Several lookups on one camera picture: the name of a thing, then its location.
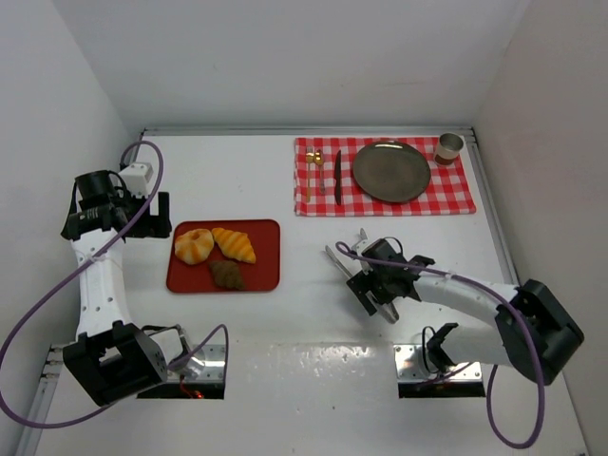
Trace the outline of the stainless steel tongs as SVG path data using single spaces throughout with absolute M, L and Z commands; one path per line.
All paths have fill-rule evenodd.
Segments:
M 360 230 L 359 236 L 360 239 L 368 238 L 364 229 Z M 403 245 L 395 237 L 378 239 L 368 250 L 372 259 L 397 260 L 403 258 Z M 361 270 L 354 275 L 328 245 L 325 246 L 325 252 L 347 277 L 347 286 L 369 316 L 380 313 L 390 324 L 395 324 L 400 319 L 393 301 L 408 293 L 405 270 L 361 261 Z

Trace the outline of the orange striped croissant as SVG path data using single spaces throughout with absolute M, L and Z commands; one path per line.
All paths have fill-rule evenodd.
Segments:
M 221 227 L 213 228 L 211 233 L 225 257 L 248 264 L 257 262 L 253 244 L 246 233 Z

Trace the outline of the brown chocolate croissant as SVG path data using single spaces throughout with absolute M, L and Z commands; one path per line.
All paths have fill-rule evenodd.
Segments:
M 244 290 L 245 283 L 238 265 L 231 260 L 214 260 L 209 263 L 214 283 L 231 290 Z

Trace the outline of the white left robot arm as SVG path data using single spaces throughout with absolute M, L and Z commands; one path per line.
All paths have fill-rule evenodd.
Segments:
M 109 406 L 167 378 L 156 341 L 132 321 L 126 302 L 123 252 L 128 238 L 168 238 L 169 195 L 159 193 L 151 214 L 149 163 L 76 178 L 62 238 L 82 268 L 76 339 L 63 351 L 66 367 L 93 402 Z

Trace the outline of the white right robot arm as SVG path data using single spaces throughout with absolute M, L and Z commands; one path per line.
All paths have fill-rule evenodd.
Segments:
M 550 385 L 584 341 L 583 331 L 542 282 L 485 282 L 436 267 L 434 259 L 406 259 L 384 238 L 336 249 L 360 271 L 347 284 L 368 314 L 398 297 L 445 306 L 484 323 L 444 324 L 423 344 L 427 360 L 445 372 L 464 362 L 508 366 Z

